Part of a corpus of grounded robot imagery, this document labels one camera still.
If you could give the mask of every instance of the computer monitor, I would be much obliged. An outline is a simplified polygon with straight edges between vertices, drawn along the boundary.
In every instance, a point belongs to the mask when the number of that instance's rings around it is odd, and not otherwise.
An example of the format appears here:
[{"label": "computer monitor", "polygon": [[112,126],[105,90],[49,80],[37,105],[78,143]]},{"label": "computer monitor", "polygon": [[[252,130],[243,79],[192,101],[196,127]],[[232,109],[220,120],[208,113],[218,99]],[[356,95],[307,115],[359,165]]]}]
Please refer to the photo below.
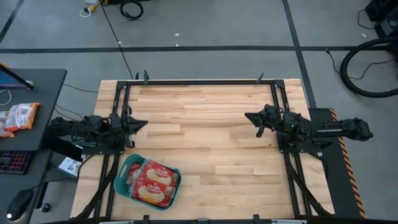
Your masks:
[{"label": "computer monitor", "polygon": [[34,84],[19,77],[0,63],[0,90],[10,89],[30,89],[33,90]]}]

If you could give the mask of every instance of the computer mouse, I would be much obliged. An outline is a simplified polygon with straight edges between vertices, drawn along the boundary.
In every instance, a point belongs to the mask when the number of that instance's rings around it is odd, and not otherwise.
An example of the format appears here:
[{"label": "computer mouse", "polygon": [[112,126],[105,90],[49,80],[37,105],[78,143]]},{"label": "computer mouse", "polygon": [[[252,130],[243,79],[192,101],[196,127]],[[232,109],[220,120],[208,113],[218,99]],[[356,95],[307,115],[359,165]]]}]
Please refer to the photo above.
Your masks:
[{"label": "computer mouse", "polygon": [[7,209],[7,218],[15,221],[22,216],[33,196],[33,190],[21,190],[12,199]]}]

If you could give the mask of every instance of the black desk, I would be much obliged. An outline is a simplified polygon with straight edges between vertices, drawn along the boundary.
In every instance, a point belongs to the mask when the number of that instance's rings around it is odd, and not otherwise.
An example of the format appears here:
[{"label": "black desk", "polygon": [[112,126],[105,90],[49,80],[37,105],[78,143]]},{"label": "black desk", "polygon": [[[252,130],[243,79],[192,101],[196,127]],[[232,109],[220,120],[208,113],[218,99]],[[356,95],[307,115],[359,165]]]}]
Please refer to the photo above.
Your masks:
[{"label": "black desk", "polygon": [[[39,102],[41,106],[35,116],[33,128],[17,131],[14,138],[1,138],[0,147],[2,150],[40,149],[44,131],[51,119],[67,71],[63,69],[14,69],[12,71],[26,80],[33,81],[35,88],[32,91],[11,90],[12,101],[7,106],[0,106],[0,110],[8,110],[12,105],[18,103]],[[7,100],[7,97],[7,94],[0,95],[0,100]],[[10,222],[6,218],[6,211],[16,193],[20,190],[30,189],[44,181],[51,156],[51,150],[39,150],[35,153],[26,175],[0,174],[0,223],[29,223],[37,204],[40,187],[34,189],[33,199],[20,219]]]}]

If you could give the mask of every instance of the packaged food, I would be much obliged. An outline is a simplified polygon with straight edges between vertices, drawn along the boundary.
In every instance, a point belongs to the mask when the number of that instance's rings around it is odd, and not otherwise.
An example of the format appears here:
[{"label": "packaged food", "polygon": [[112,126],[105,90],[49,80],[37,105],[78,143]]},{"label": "packaged food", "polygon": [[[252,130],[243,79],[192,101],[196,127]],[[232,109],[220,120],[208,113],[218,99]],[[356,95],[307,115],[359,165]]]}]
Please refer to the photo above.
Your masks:
[{"label": "packaged food", "polygon": [[133,164],[130,167],[130,171],[129,171],[129,177],[126,180],[126,184],[131,185],[132,182],[137,179],[137,177],[140,174],[140,168],[141,168],[142,164]]},{"label": "packaged food", "polygon": [[31,129],[39,105],[40,103],[21,103],[12,106],[6,120],[5,130],[14,132]]},{"label": "packaged food", "polygon": [[140,177],[174,187],[178,174],[152,160],[148,160],[142,167]]},{"label": "packaged food", "polygon": [[167,208],[170,205],[175,194],[175,187],[170,187],[145,177],[138,177],[133,186],[132,198],[162,208]]},{"label": "packaged food", "polygon": [[0,111],[0,137],[14,137],[14,134],[5,130],[8,111]]}]

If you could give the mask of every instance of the wooden table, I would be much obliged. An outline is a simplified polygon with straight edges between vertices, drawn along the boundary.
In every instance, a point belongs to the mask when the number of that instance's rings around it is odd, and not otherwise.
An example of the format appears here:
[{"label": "wooden table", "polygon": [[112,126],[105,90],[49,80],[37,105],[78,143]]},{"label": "wooden table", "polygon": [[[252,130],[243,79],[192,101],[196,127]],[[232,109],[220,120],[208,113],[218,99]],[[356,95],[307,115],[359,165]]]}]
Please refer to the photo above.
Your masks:
[{"label": "wooden table", "polygon": [[[291,111],[309,119],[300,80],[284,81]],[[95,114],[111,113],[116,82],[101,82]],[[112,220],[142,220],[143,215],[155,220],[294,217],[276,135],[265,131],[256,138],[256,128],[244,116],[262,110],[266,103],[273,104],[267,85],[132,86],[132,116],[149,124],[133,136],[136,148],[126,149],[119,167],[128,155],[138,153],[180,169],[183,179],[173,207],[163,212],[115,194]],[[333,213],[321,161],[308,154],[301,158],[308,188]],[[82,167],[71,217],[83,210],[98,188],[102,160],[95,156]],[[106,192],[101,215],[107,196]]]}]

